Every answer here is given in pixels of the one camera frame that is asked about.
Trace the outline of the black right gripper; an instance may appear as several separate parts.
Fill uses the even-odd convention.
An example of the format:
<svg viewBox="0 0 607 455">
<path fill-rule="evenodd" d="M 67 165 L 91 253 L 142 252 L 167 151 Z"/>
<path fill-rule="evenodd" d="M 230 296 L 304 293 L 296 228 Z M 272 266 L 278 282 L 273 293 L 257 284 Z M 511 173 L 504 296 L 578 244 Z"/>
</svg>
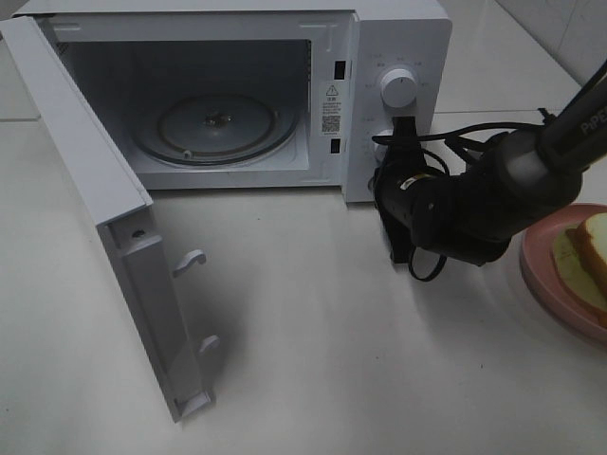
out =
<svg viewBox="0 0 607 455">
<path fill-rule="evenodd" d="M 415 117 L 394 117 L 394 139 L 373 178 L 373 196 L 395 264 L 412 264 L 425 250 L 442 264 L 444 173 L 429 166 L 417 141 Z"/>
</svg>

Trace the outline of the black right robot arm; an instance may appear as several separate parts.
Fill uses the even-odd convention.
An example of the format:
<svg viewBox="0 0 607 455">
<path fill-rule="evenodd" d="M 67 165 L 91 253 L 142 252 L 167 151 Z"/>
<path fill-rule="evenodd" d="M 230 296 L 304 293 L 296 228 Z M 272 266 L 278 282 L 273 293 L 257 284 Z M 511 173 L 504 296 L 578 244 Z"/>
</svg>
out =
<svg viewBox="0 0 607 455">
<path fill-rule="evenodd" d="M 396 117 L 373 177 L 373 196 L 395 264 L 418 250 L 483 265 L 511 238 L 579 195 L 582 175 L 606 156 L 606 68 L 543 123 L 486 122 L 421 136 Z"/>
</svg>

